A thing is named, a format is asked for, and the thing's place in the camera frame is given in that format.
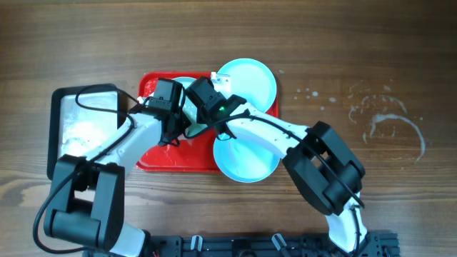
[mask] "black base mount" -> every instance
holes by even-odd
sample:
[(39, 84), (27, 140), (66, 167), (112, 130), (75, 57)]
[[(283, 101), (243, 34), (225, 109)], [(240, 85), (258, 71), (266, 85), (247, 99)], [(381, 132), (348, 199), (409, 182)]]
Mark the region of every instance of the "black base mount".
[[(156, 251), (153, 257), (344, 257), (328, 239), (328, 234), (284, 236), (285, 251), (278, 251), (271, 237), (205, 237), (193, 243), (192, 238), (152, 236)], [(108, 257), (105, 253), (85, 251), (83, 257)], [(399, 257), (397, 234), (370, 232), (361, 244), (359, 257)]]

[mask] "wire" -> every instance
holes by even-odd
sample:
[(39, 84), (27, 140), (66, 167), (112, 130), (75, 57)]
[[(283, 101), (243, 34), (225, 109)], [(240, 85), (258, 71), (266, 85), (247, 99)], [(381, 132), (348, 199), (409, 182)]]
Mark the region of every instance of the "wire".
[(360, 236), (362, 235), (360, 233), (360, 226), (358, 225), (358, 218), (357, 218), (356, 208), (360, 208), (360, 206), (352, 206), (351, 209), (350, 209), (351, 212), (352, 212), (352, 217), (354, 219), (354, 223), (356, 224), (356, 233), (357, 233), (356, 247), (352, 251), (352, 253), (353, 253), (352, 256), (353, 257), (357, 257), (358, 256), (358, 247), (359, 247), (359, 244), (360, 244)]
[(146, 103), (147, 103), (149, 100), (151, 100), (151, 99), (152, 99), (152, 96), (146, 97), (146, 98), (143, 100), (143, 105), (145, 106)]
[(193, 139), (193, 138), (196, 138), (196, 137), (200, 136), (201, 134), (207, 132), (208, 130), (212, 129), (216, 125), (225, 123), (227, 121), (233, 121), (235, 119), (242, 119), (242, 118), (248, 119), (249, 118), (249, 114), (244, 112), (242, 114), (236, 114), (236, 115), (233, 115), (233, 116), (218, 120), (218, 121), (208, 125), (206, 128), (201, 129), (198, 133), (194, 134), (193, 136), (187, 136), (186, 134), (183, 134), (183, 135), (187, 139)]
[[(118, 139), (116, 139), (111, 145), (109, 145), (108, 147), (106, 147), (103, 151), (101, 151), (99, 154), (97, 154), (95, 157), (91, 158), (89, 161), (87, 161), (82, 167), (76, 169), (74, 172), (70, 173), (66, 178), (63, 179), (63, 181), (61, 183), (59, 183), (56, 188), (48, 195), (48, 197), (46, 198), (46, 200), (43, 202), (43, 205), (41, 205), (40, 209), (38, 210), (38, 213), (36, 214), (36, 217), (35, 217), (35, 221), (34, 221), (34, 226), (33, 226), (33, 231), (32, 231), (32, 235), (33, 235), (33, 238), (34, 238), (34, 242), (35, 244), (43, 251), (47, 252), (47, 253), (52, 253), (52, 254), (66, 254), (66, 253), (76, 253), (76, 252), (79, 252), (79, 251), (85, 251), (85, 250), (88, 250), (89, 248), (88, 247), (79, 247), (79, 248), (73, 248), (73, 249), (66, 249), (66, 250), (55, 250), (55, 249), (51, 249), (51, 248), (48, 248), (47, 246), (45, 246), (39, 239), (39, 235), (38, 235), (38, 230), (39, 230), (39, 223), (40, 223), (40, 220), (41, 220), (41, 217), (43, 216), (44, 214), (44, 211), (46, 210), (46, 208), (48, 207), (48, 205), (51, 203), (52, 199), (57, 195), (57, 193), (71, 180), (71, 179), (74, 179), (76, 178), (82, 171), (84, 171), (85, 168), (89, 167), (90, 165), (92, 165), (96, 160), (98, 160), (99, 158), (101, 158), (102, 156), (106, 155), (110, 150), (112, 150), (114, 147), (116, 147), (117, 144), (119, 144), (122, 140), (124, 140), (134, 129), (135, 127), (135, 121), (134, 119), (128, 115), (128, 114), (125, 114), (124, 112), (121, 112), (121, 111), (117, 111), (117, 110), (110, 110), (110, 109), (102, 109), (102, 108), (96, 108), (96, 107), (91, 107), (91, 106), (85, 106), (83, 104), (81, 104), (79, 102), (79, 96), (89, 90), (89, 89), (92, 89), (94, 87), (100, 87), (100, 86), (107, 86), (107, 85), (93, 85), (93, 86), (86, 86), (84, 87), (82, 90), (80, 90), (80, 92), (77, 93), (76, 95), (76, 98), (75, 98), (75, 102), (78, 106), (80, 106), (81, 108), (84, 108), (84, 109), (88, 109), (88, 110), (93, 110), (93, 111), (104, 111), (104, 112), (109, 112), (109, 113), (115, 113), (117, 115), (120, 115), (120, 116), (123, 116), (127, 119), (130, 120), (130, 126), (129, 128), (127, 129), (127, 131), (122, 134)], [(121, 94), (124, 94), (126, 95), (127, 97), (129, 97), (130, 99), (134, 100), (136, 103), (139, 104), (139, 102), (133, 97), (133, 96), (130, 96), (128, 93), (126, 93), (125, 91), (121, 90), (121, 89), (118, 89), (116, 88), (115, 86), (108, 86), (116, 91), (118, 91), (119, 93)]]

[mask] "light blue plate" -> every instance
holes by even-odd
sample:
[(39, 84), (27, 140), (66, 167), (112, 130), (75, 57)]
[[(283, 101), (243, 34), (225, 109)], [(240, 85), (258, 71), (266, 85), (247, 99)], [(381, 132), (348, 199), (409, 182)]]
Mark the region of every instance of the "light blue plate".
[(231, 92), (266, 112), (276, 98), (276, 80), (265, 64), (254, 59), (236, 59), (218, 71), (230, 75)]
[[(236, 59), (228, 62), (218, 72), (231, 79), (231, 93), (244, 97), (259, 111), (266, 112), (276, 98), (276, 80), (271, 71), (260, 61)], [(279, 157), (263, 147), (243, 139), (214, 141), (214, 160), (229, 178), (244, 183), (260, 181), (276, 169)]]
[(263, 147), (243, 139), (214, 141), (214, 160), (229, 178), (244, 183), (260, 181), (276, 169), (279, 157)]

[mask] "black frame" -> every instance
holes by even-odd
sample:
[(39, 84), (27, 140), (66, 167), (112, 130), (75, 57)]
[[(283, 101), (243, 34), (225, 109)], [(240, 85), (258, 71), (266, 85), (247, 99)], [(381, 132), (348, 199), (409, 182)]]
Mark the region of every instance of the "black frame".
[[(114, 84), (97, 84), (96, 87), (88, 89), (84, 94), (101, 93), (115, 91), (110, 89), (110, 86), (116, 87)], [(65, 96), (76, 95), (86, 86), (72, 86), (56, 89), (51, 97), (51, 118), (49, 122), (49, 142), (48, 142), (48, 163), (46, 173), (48, 178), (52, 180), (54, 175), (54, 167), (57, 162), (57, 153), (59, 152), (59, 130), (60, 130), (60, 108), (61, 100)], [(117, 109), (121, 109), (121, 96), (117, 93)], [(122, 118), (118, 116), (117, 127), (122, 125)]]
[[(348, 257), (330, 241), (327, 233), (284, 236), (290, 257)], [(284, 257), (276, 250), (270, 236), (203, 237), (201, 251), (191, 250), (191, 238), (152, 236), (150, 242), (160, 257)], [(245, 254), (246, 248), (252, 254)], [(110, 253), (84, 251), (83, 257), (117, 257)], [(370, 232), (361, 244), (359, 257), (400, 257), (398, 236), (389, 232)]]

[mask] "white residue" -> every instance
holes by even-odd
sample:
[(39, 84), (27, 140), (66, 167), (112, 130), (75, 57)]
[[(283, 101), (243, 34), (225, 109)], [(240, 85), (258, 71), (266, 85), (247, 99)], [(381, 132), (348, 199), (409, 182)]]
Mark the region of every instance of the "white residue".
[(399, 120), (405, 121), (406, 123), (410, 124), (416, 130), (417, 134), (419, 135), (419, 139), (421, 140), (421, 155), (418, 158), (416, 158), (416, 162), (421, 160), (422, 156), (426, 152), (426, 142), (424, 141), (422, 133), (419, 130), (419, 128), (412, 121), (408, 120), (407, 118), (405, 118), (403, 116), (399, 116), (396, 114), (376, 114), (371, 119), (370, 137), (373, 135), (374, 131), (376, 130), (376, 124), (379, 122), (385, 121), (387, 119), (399, 119)]
[(363, 132), (362, 138), (363, 138), (363, 142), (365, 142), (366, 144), (368, 144), (368, 142), (366, 141), (366, 133), (365, 133), (365, 132)]
[(394, 102), (394, 101), (397, 102), (400, 105), (401, 109), (405, 112), (405, 114), (408, 113), (408, 111), (406, 110), (406, 107), (405, 107), (405, 105), (403, 104), (402, 101), (400, 101), (400, 100), (398, 100), (398, 99), (396, 99), (395, 97), (392, 97), (392, 96), (385, 96), (385, 95), (379, 95), (379, 96), (380, 97), (386, 97), (391, 102)]
[(356, 108), (355, 108), (354, 106), (351, 106), (351, 110), (349, 111), (348, 116), (349, 116), (349, 120), (350, 120), (351, 122), (354, 122), (355, 124), (357, 124), (357, 121), (354, 121), (354, 120), (352, 119), (352, 117), (351, 117), (351, 114), (352, 114), (354, 111), (356, 111)]
[(383, 86), (384, 86), (385, 91), (392, 92), (392, 88), (390, 86), (387, 86), (387, 85), (383, 85)]
[(368, 100), (370, 98), (370, 96), (365, 96), (363, 99), (362, 99), (362, 105), (365, 104), (365, 101)]

